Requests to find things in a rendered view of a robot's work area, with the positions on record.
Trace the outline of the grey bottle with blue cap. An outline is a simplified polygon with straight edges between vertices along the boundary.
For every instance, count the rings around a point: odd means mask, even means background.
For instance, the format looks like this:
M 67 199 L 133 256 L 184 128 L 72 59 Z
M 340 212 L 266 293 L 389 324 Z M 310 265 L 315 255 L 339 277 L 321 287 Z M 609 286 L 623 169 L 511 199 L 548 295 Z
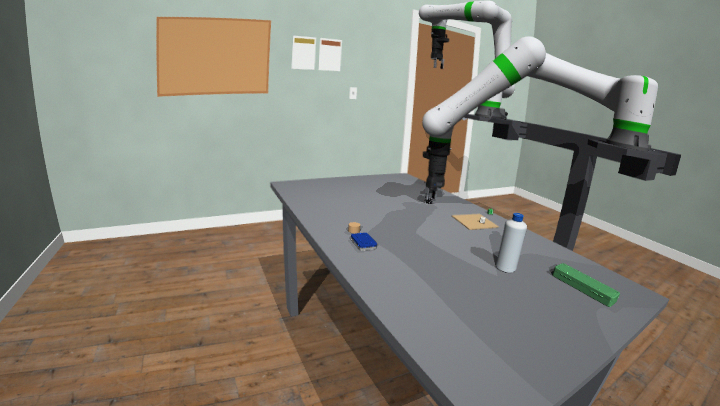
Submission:
M 507 273 L 516 271 L 526 230 L 527 225 L 523 222 L 523 215 L 520 213 L 513 213 L 512 219 L 505 222 L 496 261 L 497 269 Z

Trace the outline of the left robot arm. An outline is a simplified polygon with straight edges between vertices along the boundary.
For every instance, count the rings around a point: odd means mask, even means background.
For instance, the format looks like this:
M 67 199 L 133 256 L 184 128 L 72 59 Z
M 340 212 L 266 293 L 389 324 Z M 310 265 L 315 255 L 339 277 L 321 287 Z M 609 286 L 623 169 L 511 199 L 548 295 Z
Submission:
M 517 40 L 462 89 L 427 111 L 422 125 L 429 140 L 451 143 L 454 125 L 526 76 L 563 86 L 615 111 L 606 143 L 640 151 L 651 149 L 647 133 L 658 91 L 655 80 L 639 75 L 619 79 L 576 66 L 547 54 L 534 37 Z

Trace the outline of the tan flat mat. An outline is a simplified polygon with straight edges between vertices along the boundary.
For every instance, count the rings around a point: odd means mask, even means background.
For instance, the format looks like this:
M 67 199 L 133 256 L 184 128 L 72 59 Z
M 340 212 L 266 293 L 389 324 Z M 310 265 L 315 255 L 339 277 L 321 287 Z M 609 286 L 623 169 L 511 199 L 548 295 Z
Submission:
M 485 219 L 485 223 L 480 223 L 481 216 L 481 214 L 452 215 L 453 218 L 455 218 L 469 230 L 499 228 L 499 226 L 497 226 L 487 218 Z

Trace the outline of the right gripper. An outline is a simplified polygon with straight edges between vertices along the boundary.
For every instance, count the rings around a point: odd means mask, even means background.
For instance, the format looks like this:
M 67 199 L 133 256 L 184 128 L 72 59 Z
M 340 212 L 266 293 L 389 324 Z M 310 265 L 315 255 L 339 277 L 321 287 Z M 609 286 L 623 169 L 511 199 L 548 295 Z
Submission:
M 446 42 L 449 42 L 449 38 L 445 38 L 446 30 L 444 29 L 432 29 L 431 37 L 432 38 L 432 53 L 431 53 L 431 59 L 434 59 L 434 68 L 437 68 L 437 59 L 441 61 L 441 67 L 440 69 L 443 69 L 444 67 L 444 60 L 443 59 L 443 44 Z M 437 58 L 435 58 L 437 57 Z

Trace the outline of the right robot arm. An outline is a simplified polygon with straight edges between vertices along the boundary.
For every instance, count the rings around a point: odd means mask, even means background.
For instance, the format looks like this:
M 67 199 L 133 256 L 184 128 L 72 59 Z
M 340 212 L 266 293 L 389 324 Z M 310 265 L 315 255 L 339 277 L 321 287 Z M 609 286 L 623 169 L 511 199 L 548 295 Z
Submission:
M 490 23 L 493 30 L 495 58 L 511 46 L 511 14 L 493 1 L 474 1 L 452 5 L 423 5 L 419 9 L 419 16 L 422 20 L 431 22 L 432 29 L 446 30 L 447 20 Z M 500 108 L 500 105 L 502 98 L 510 97 L 514 90 L 515 84 L 487 100 L 478 107 L 475 115 L 507 119 L 508 113 L 505 112 L 504 108 Z

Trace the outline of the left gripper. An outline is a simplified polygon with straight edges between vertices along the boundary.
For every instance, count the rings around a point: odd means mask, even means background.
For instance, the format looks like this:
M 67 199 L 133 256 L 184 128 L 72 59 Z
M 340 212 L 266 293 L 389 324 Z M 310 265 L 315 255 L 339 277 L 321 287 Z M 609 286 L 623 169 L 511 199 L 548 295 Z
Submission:
M 451 150 L 450 145 L 451 143 L 440 143 L 429 140 L 427 151 L 423 151 L 423 157 L 429 159 L 428 177 L 426 179 L 424 196 L 426 200 L 429 198 L 429 188 L 433 189 L 432 198 L 436 199 L 437 187 L 444 187 L 444 175 L 446 171 L 447 156 L 450 154 Z

